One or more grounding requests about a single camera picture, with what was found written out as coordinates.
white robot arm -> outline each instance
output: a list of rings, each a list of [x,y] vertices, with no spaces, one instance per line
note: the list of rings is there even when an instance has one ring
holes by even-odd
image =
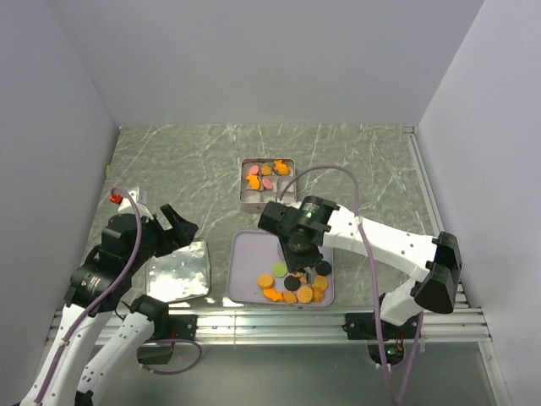
[[[290,272],[321,262],[318,246],[367,255],[358,229],[363,222],[374,258],[409,276],[399,288],[380,298],[382,321],[402,326],[423,310],[453,311],[462,260],[452,234],[443,232],[434,238],[408,233],[356,218],[346,207],[315,196],[306,197],[297,206],[270,202],[258,225],[280,239]]]
[[[131,192],[129,195],[133,198],[129,200],[137,200]],[[131,205],[120,199],[115,202],[120,205],[119,214],[103,229],[101,244],[94,247],[85,263],[73,273],[57,336],[20,406],[96,406],[109,378],[123,361],[129,355],[135,355],[136,349],[156,329],[161,330],[168,323],[167,304],[143,295],[131,305],[131,314],[115,336],[86,364],[102,328],[131,288],[131,277],[152,256],[167,255],[191,244],[198,230],[169,205],[161,207],[172,226],[164,230],[157,218],[138,201],[131,201]],[[142,215],[140,229],[134,215],[135,206]],[[134,249],[138,230],[141,232],[140,244]],[[132,255],[135,255],[134,260],[128,266],[128,258]],[[126,276],[118,279],[120,274]],[[103,299],[94,304],[99,297]],[[73,332],[70,337],[67,337],[68,331]]]

lavender tray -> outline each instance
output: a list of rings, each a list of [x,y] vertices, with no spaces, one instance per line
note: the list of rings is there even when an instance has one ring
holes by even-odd
[[[269,305],[291,306],[284,302],[272,302],[263,296],[257,286],[257,278],[262,273],[272,275],[272,267],[283,262],[278,254],[278,238],[264,231],[241,231],[235,235],[227,279],[227,294],[235,302],[267,303]],[[321,248],[325,261],[332,266],[332,249]],[[284,277],[274,277],[274,288],[285,292]],[[335,298],[334,272],[327,277],[329,287],[320,303],[296,304],[297,307],[325,307]]]

red clip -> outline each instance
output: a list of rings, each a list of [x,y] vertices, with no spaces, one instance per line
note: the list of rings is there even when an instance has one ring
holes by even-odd
[[[119,205],[122,203],[122,200],[124,198],[119,193],[115,193],[114,195],[109,196],[109,200],[112,201],[115,205]]]

black disc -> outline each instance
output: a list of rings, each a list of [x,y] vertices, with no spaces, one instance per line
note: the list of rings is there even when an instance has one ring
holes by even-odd
[[[284,288],[286,288],[287,290],[291,290],[292,292],[295,292],[300,287],[301,287],[301,281],[298,280],[298,277],[294,277],[290,275],[286,279],[284,279]]]
[[[322,277],[326,277],[329,275],[332,271],[332,266],[327,261],[322,261],[317,267],[315,267],[315,271],[318,275],[321,275]]]

food piece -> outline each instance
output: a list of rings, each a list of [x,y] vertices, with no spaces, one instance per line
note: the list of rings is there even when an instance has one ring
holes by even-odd
[[[263,178],[263,188],[265,188],[265,190],[273,190],[274,185],[272,184],[270,179]]]
[[[318,275],[321,275],[322,277],[326,277],[327,275],[330,275],[332,272],[332,266],[327,261],[322,261],[317,267],[315,267],[315,271]]]
[[[300,287],[301,281],[299,281],[296,277],[290,275],[289,277],[284,279],[284,288],[286,288],[287,290],[294,292]]]
[[[261,188],[261,182],[260,177],[255,176],[252,173],[246,177],[246,180],[248,180],[250,188],[254,190],[259,190]]]
[[[263,296],[265,296],[267,299],[273,300],[276,294],[277,291],[274,288],[263,289]]]
[[[262,289],[272,288],[274,286],[274,278],[271,275],[264,273],[257,278],[257,286]]]
[[[314,302],[321,303],[321,300],[325,298],[325,291],[317,286],[312,286],[314,291]]]
[[[259,174],[260,174],[260,167],[258,167],[257,165],[253,165],[253,166],[250,168],[250,174],[252,174],[252,175],[259,175]]]
[[[314,299],[314,291],[310,286],[303,286],[297,291],[297,299],[306,305]]]
[[[261,167],[261,174],[263,176],[269,176],[269,175],[272,175],[272,166],[271,165],[268,165],[268,164],[265,164]]]
[[[321,288],[322,290],[326,290],[329,287],[329,283],[327,282],[326,277],[322,277],[321,275],[318,275],[317,277],[315,277],[314,286],[317,286],[318,288]]]
[[[273,302],[283,302],[284,301],[284,295],[282,292],[276,292],[274,295],[274,298],[272,299]]]
[[[281,294],[288,305],[294,305],[297,303],[297,295],[287,290]]]
[[[272,274],[275,277],[285,277],[287,275],[287,266],[284,263],[278,262],[272,267]]]
[[[277,173],[280,175],[288,175],[289,174],[289,166],[282,162],[282,159],[277,159],[274,161],[274,169]]]
[[[273,302],[279,302],[280,300],[284,300],[281,292],[277,292],[274,288],[263,289],[263,296],[265,296],[269,300],[272,300]]]

